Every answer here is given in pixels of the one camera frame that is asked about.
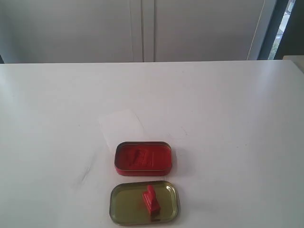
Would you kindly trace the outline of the red ink pad tin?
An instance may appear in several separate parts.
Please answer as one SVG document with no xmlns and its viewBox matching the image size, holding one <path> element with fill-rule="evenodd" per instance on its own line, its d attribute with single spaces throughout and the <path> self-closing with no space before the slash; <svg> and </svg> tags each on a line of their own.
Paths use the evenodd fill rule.
<svg viewBox="0 0 304 228">
<path fill-rule="evenodd" d="M 123 176 L 165 176 L 172 169 L 171 147 L 166 142 L 122 142 L 114 166 Z"/>
</svg>

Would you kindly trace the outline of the red rubber stamp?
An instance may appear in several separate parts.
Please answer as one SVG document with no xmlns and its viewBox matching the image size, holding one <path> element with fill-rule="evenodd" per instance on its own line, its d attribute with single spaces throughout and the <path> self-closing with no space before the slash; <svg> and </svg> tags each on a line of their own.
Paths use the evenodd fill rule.
<svg viewBox="0 0 304 228">
<path fill-rule="evenodd" d="M 159 215 L 161 207 L 156 197 L 155 189 L 152 185 L 148 185 L 146 191 L 142 193 L 142 199 L 146 206 L 151 221 Z"/>
</svg>

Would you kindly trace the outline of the white paper sheet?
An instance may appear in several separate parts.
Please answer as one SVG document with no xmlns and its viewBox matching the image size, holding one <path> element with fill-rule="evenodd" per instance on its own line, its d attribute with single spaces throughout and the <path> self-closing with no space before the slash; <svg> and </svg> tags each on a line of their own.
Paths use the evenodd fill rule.
<svg viewBox="0 0 304 228">
<path fill-rule="evenodd" d="M 136 114 L 122 110 L 99 118 L 102 133 L 112 154 L 123 142 L 145 141 L 148 136 Z"/>
</svg>

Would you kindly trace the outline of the gold tin lid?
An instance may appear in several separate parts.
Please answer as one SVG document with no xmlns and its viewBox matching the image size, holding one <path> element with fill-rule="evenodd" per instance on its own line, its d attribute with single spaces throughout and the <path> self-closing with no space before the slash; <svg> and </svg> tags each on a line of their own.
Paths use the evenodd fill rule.
<svg viewBox="0 0 304 228">
<path fill-rule="evenodd" d="M 149 213 L 143 194 L 152 186 L 160 205 L 159 213 Z M 117 185 L 111 192 L 109 215 L 121 226 L 139 226 L 173 221 L 179 212 L 176 188 L 167 181 L 130 182 Z"/>
</svg>

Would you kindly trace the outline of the white cabinet doors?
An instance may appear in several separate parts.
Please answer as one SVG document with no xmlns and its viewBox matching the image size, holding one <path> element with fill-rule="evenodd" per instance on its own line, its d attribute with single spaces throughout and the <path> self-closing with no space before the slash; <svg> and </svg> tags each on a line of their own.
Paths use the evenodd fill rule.
<svg viewBox="0 0 304 228">
<path fill-rule="evenodd" d="M 273 0 L 3 0 L 5 63 L 256 60 Z"/>
</svg>

